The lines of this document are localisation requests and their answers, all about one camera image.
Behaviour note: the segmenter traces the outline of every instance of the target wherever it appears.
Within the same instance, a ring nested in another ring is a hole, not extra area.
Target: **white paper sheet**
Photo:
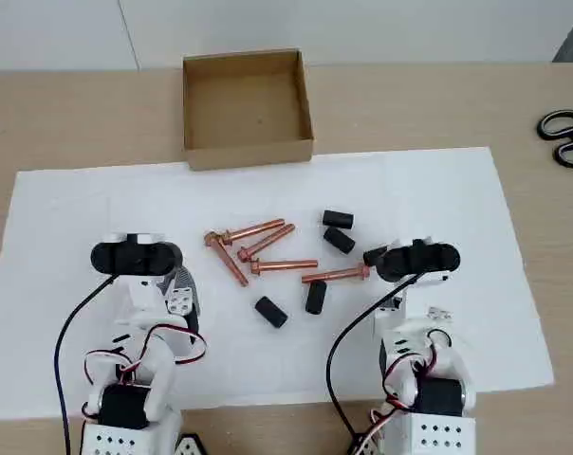
[[[322,240],[326,208],[355,213],[350,235],[357,245],[349,256]],[[478,390],[553,381],[489,149],[315,156],[311,164],[208,173],[183,164],[37,171],[17,176],[0,255],[0,419],[59,414],[54,342],[71,309],[103,279],[88,258],[110,231],[163,232],[196,279],[209,351],[179,369],[176,406],[326,400],[324,363],[336,334],[390,286],[377,276],[332,282],[318,317],[304,311],[298,272],[250,277],[250,287],[241,288],[204,247],[203,234],[275,217],[297,229],[264,251],[264,260],[319,258],[321,269],[336,269],[396,238],[430,235],[456,245],[460,269],[444,284],[414,291],[419,311],[432,305],[453,312]],[[289,314],[281,330],[253,310],[263,295]],[[121,297],[112,286],[68,332],[61,365],[71,413],[88,392],[83,353],[109,333]],[[335,358],[340,397],[381,397],[378,355],[367,320]]]

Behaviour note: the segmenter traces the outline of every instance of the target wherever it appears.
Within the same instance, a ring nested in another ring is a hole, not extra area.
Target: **perforated metal bracket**
[[[191,287],[169,288],[165,298],[169,313],[172,315],[186,316],[192,312],[194,301]]]
[[[175,455],[207,455],[197,434],[184,434],[175,449]]]

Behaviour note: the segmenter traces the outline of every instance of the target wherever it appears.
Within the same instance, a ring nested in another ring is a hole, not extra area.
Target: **white wall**
[[[143,68],[298,46],[310,63],[550,61],[573,0],[121,0]],[[0,69],[135,67],[118,0],[0,0]]]
[[[0,69],[133,69],[114,0],[0,0]]]

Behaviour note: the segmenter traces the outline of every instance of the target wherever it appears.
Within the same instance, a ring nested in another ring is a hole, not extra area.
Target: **brown box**
[[[196,171],[308,161],[314,135],[297,49],[183,60],[185,153]]]

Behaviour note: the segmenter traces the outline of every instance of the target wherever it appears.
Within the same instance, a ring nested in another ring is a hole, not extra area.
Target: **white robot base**
[[[473,418],[397,412],[383,428],[376,453],[473,455],[475,439]]]
[[[177,443],[181,422],[180,412],[171,409],[143,429],[86,423],[80,455],[206,455],[193,435]]]

